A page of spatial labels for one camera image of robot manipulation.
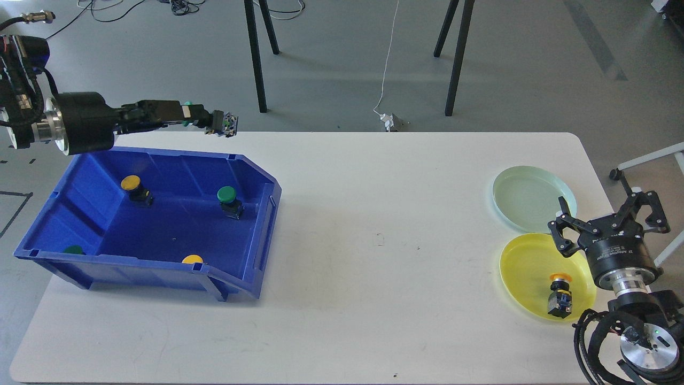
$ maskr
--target green component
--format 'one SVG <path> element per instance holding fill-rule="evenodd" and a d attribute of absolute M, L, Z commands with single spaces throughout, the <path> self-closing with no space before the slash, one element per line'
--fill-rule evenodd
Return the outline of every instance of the green component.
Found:
<path fill-rule="evenodd" d="M 237 197 L 237 193 L 235 192 L 234 188 L 230 186 L 223 186 L 219 188 L 218 192 L 216 193 L 216 197 L 221 203 L 232 203 Z"/>
<path fill-rule="evenodd" d="M 183 103 L 183 105 L 192 105 L 192 102 L 186 101 L 185 103 Z M 181 124 L 183 125 L 183 127 L 187 127 L 188 125 L 190 125 L 190 121 L 183 121 Z"/>
<path fill-rule="evenodd" d="M 71 245 L 64 249 L 62 253 L 67 253 L 67 254 L 81 254 L 85 255 L 86 253 L 83 252 L 83 247 L 80 247 L 79 245 Z"/>

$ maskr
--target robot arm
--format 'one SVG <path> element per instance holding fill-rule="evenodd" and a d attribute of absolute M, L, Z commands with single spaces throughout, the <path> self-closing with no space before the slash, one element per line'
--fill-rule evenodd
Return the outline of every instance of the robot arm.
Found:
<path fill-rule="evenodd" d="M 49 23 L 53 19 L 49 11 L 24 14 L 2 23 L 0 30 L 18 21 Z M 203 128 L 206 134 L 231 137 L 237 133 L 236 116 L 220 110 L 206 111 L 201 104 L 141 100 L 111 108 L 97 92 L 59 93 L 45 69 L 50 56 L 45 39 L 17 35 L 0 38 L 0 106 L 5 116 L 0 125 L 7 127 L 16 149 L 54 140 L 66 155 L 100 151 L 114 145 L 115 133 L 147 132 L 179 123 Z M 43 73 L 53 95 L 47 102 L 37 80 Z"/>
<path fill-rule="evenodd" d="M 678 310 L 683 304 L 671 290 L 650 293 L 646 288 L 663 270 L 651 260 L 644 234 L 666 233 L 670 227 L 655 191 L 632 189 L 624 176 L 620 180 L 628 197 L 617 213 L 580 221 L 570 215 L 568 204 L 560 197 L 561 212 L 549 222 L 557 250 L 565 257 L 583 250 L 594 284 L 616 295 L 608 302 L 607 312 L 587 309 L 573 325 L 577 362 L 590 384 L 600 384 L 601 379 L 616 385 L 645 384 L 642 377 L 655 384 L 682 384 L 684 316 Z M 652 210 L 645 220 L 646 229 L 636 221 L 643 206 Z M 568 228 L 579 233 L 576 243 L 563 237 Z M 598 325 L 587 350 L 584 332 L 592 321 Z M 615 376 L 601 364 L 599 351 L 609 333 L 620 335 L 623 359 L 618 365 L 634 383 Z"/>

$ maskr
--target electrical cable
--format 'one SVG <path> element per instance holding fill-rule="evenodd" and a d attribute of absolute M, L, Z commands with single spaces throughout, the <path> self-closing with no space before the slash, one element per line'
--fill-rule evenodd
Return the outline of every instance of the electrical cable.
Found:
<path fill-rule="evenodd" d="M 94 18 L 96 21 L 99 21 L 100 23 L 111 23 L 112 21 L 121 20 L 121 19 L 124 18 L 130 11 L 132 11 L 133 8 L 139 6 L 140 4 L 143 4 L 144 2 L 145 2 L 145 0 L 140 0 L 140 1 L 138 1 L 138 2 L 135 3 L 132 7 L 130 7 L 126 12 L 124 12 L 123 15 L 121 15 L 121 16 L 119 16 L 119 17 L 117 17 L 117 18 L 113 18 L 113 19 L 111 19 L 111 20 L 100 20 L 99 18 L 96 18 L 96 17 L 95 17 L 95 12 L 93 12 L 94 10 L 92 9 L 92 7 L 90 8 L 90 16 L 92 16 L 92 18 Z"/>
<path fill-rule="evenodd" d="M 47 77 L 47 84 L 50 86 L 50 92 L 52 92 L 53 96 L 56 96 L 60 92 L 57 91 L 57 83 L 55 83 L 55 78 L 52 77 L 50 71 L 46 70 L 45 67 L 41 68 L 41 70 L 45 73 L 45 77 Z"/>
<path fill-rule="evenodd" d="M 86 7 L 91 6 L 92 3 L 93 3 L 94 1 L 95 1 L 95 0 L 90 0 L 90 3 L 89 3 L 88 5 L 86 5 Z M 81 13 L 79 13 L 78 15 L 76 15 L 76 17 L 73 18 L 69 23 L 67 23 L 67 25 L 65 25 L 65 26 L 63 26 L 62 28 L 60 28 L 60 29 L 59 29 L 57 32 L 55 32 L 54 34 L 51 34 L 50 36 L 46 37 L 45 40 L 50 40 L 50 38 L 53 37 L 54 35 L 56 35 L 56 34 L 62 32 L 62 31 L 64 31 L 69 25 L 71 25 L 73 22 L 75 22 L 76 19 L 78 19 L 79 17 L 81 17 L 81 15 L 82 15 L 85 11 L 86 11 L 85 9 L 82 10 Z"/>
<path fill-rule="evenodd" d="M 573 324 L 573 327 L 575 327 L 575 338 L 574 338 L 574 348 L 575 348 L 575 357 L 577 359 L 577 364 L 579 364 L 579 368 L 582 370 L 582 373 L 584 374 L 584 377 L 586 377 L 587 381 L 591 385 L 604 385 L 603 380 L 601 377 L 599 377 L 598 374 L 596 374 L 596 371 L 588 366 L 585 365 L 585 362 L 588 362 L 587 359 L 587 348 L 585 346 L 585 340 L 584 340 L 584 333 L 587 329 L 587 326 L 594 321 L 597 318 L 602 317 L 602 313 L 597 313 L 593 309 L 587 309 L 584 310 L 582 315 L 579 317 L 579 320 L 577 321 L 576 324 Z"/>
<path fill-rule="evenodd" d="M 0 31 L 2 31 L 3 29 L 5 29 L 5 28 L 11 26 L 12 24 L 18 23 L 18 22 L 20 22 L 20 21 L 24 21 L 24 18 L 23 18 L 23 17 L 13 17 L 13 18 L 11 18 L 11 19 L 9 19 L 9 20 L 5 20 L 5 21 L 3 21 L 2 23 L 0 23 Z"/>
<path fill-rule="evenodd" d="M 116 3 L 114 3 L 114 4 L 111 4 L 111 5 L 108 5 L 108 6 L 106 6 L 106 7 L 102 7 L 102 8 L 93 8 L 92 6 L 93 6 L 94 4 L 93 4 L 92 1 L 90 2 L 90 4 L 86 5 L 85 7 L 81 7 L 81 2 L 83 2 L 83 1 L 88 1 L 88 0 L 76 0 L 76 6 L 77 6 L 78 8 L 81 8 L 82 10 L 89 10 L 89 9 L 92 8 L 92 10 L 94 10 L 94 11 L 106 10 L 107 8 L 116 7 L 117 5 L 119 5 L 119 4 L 121 4 L 121 3 L 124 2 L 124 0 L 119 0 L 118 2 L 116 2 Z"/>
<path fill-rule="evenodd" d="M 378 114 L 378 116 L 382 117 L 382 115 L 377 111 L 378 107 L 380 107 L 380 102 L 382 102 L 382 97 L 384 96 L 384 80 L 385 80 L 385 75 L 387 74 L 387 63 L 389 62 L 389 53 L 392 49 L 392 38 L 394 37 L 394 24 L 397 21 L 397 12 L 399 11 L 399 0 L 397 0 L 397 8 L 394 10 L 394 19 L 392 19 L 392 32 L 389 35 L 389 47 L 387 48 L 387 58 L 385 59 L 385 70 L 382 72 L 382 85 L 380 87 L 380 99 L 378 100 L 378 104 L 376 104 L 375 107 L 373 107 L 373 112 Z"/>
<path fill-rule="evenodd" d="M 160 3 L 170 4 L 171 13 L 176 16 L 184 16 L 186 14 L 193 14 L 200 10 L 200 5 L 205 3 L 205 0 L 199 3 L 193 3 L 188 0 L 158 0 Z"/>
<path fill-rule="evenodd" d="M 259 3 L 257 3 L 256 1 L 252 1 L 252 2 L 253 2 L 257 7 L 261 7 L 261 6 L 259 5 Z M 302 13 L 304 12 L 304 10 L 306 9 L 306 3 L 304 2 L 304 0 L 297 0 L 297 2 L 298 2 L 299 5 L 300 5 L 300 9 L 297 10 L 297 11 L 276 11 L 276 10 L 272 10 L 272 9 L 268 8 L 268 12 L 275 12 L 275 13 L 279 13 L 279 14 L 296 14 L 296 15 L 294 15 L 294 16 L 292 16 L 292 17 L 287 17 L 287 18 L 275 17 L 275 16 L 273 16 L 273 15 L 270 14 L 270 13 L 269 13 L 269 15 L 271 16 L 271 18 L 273 18 L 273 19 L 275 19 L 275 20 L 281 20 L 281 21 L 288 21 L 288 20 L 292 20 L 293 18 L 297 18 L 297 17 L 301 16 Z"/>
<path fill-rule="evenodd" d="M 19 76 L 18 71 L 12 65 L 12 61 L 6 59 L 4 52 L 0 52 L 0 60 L 2 61 L 7 74 L 11 74 L 11 76 Z M 33 114 L 22 121 L 0 121 L 0 126 L 18 127 L 22 125 L 31 125 L 42 118 L 45 101 L 43 100 L 42 91 L 40 90 L 40 84 L 38 84 L 38 78 L 36 77 L 36 73 L 33 72 L 33 69 L 30 66 L 25 65 L 21 57 L 20 60 L 21 64 L 23 65 L 24 74 L 26 75 L 26 78 L 31 81 L 31 87 L 33 87 L 32 89 L 23 91 L 30 95 L 31 103 L 33 104 Z"/>

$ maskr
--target gray floor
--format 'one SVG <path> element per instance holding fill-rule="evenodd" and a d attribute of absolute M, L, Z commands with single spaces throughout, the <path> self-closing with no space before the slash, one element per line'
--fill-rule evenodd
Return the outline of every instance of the gray floor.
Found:
<path fill-rule="evenodd" d="M 96 6 L 107 2 L 96 1 Z M 134 3 L 126 0 L 97 16 L 116 17 Z M 296 1 L 270 5 L 295 9 Z M 177 17 L 168 5 L 149 0 L 115 23 L 97 23 L 86 13 L 50 40 L 48 68 L 61 92 L 98 91 L 113 106 L 139 99 L 192 100 L 233 111 L 242 130 L 381 131 L 372 108 L 380 94 L 395 5 L 394 0 L 310 0 L 300 18 L 274 21 L 279 56 L 270 53 L 263 22 L 257 20 L 267 114 L 257 110 L 240 1 L 208 1 L 199 13 Z M 449 118 L 443 110 L 457 21 L 442 58 L 432 57 L 446 5 L 446 0 L 401 0 L 399 5 L 378 110 L 410 121 L 406 130 L 572 132 L 615 209 L 624 192 L 608 180 L 610 169 L 684 141 L 684 44 L 648 1 L 478 1 L 455 114 Z M 53 25 L 7 30 L 42 37 L 79 11 L 72 1 L 3 2 L 0 7 L 2 19 L 53 10 Z M 573 15 L 582 12 L 585 17 L 576 22 Z M 610 58 L 613 66 L 604 71 Z M 624 79 L 616 77 L 620 69 Z M 43 191 L 68 164 L 53 145 L 23 151 L 8 145 L 1 135 L 0 160 L 8 161 L 0 164 L 3 191 Z M 563 143 L 557 146 L 564 156 Z M 684 177 L 672 156 L 628 170 L 627 176 L 632 184 L 659 192 L 672 224 L 670 234 L 646 237 L 656 256 L 684 229 Z M 45 198 L 36 193 L 0 238 L 2 384 L 14 383 L 8 367 L 50 278 L 11 255 Z M 0 196 L 2 225 L 20 203 Z M 655 288 L 673 288 L 684 297 L 678 280 L 683 254 L 680 250 L 666 262 Z"/>

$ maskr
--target green button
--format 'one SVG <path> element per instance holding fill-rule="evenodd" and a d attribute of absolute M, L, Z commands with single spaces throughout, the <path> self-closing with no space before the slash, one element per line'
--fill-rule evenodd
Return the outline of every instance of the green button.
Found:
<path fill-rule="evenodd" d="M 216 193 L 216 197 L 221 203 L 232 203 L 236 196 L 235 189 L 230 186 L 223 186 Z"/>
<path fill-rule="evenodd" d="M 85 254 L 85 253 L 83 252 L 83 247 L 80 247 L 79 245 L 71 245 L 71 246 L 67 247 L 66 249 L 64 249 L 64 251 L 63 251 L 62 253 L 66 253 L 66 254 Z"/>

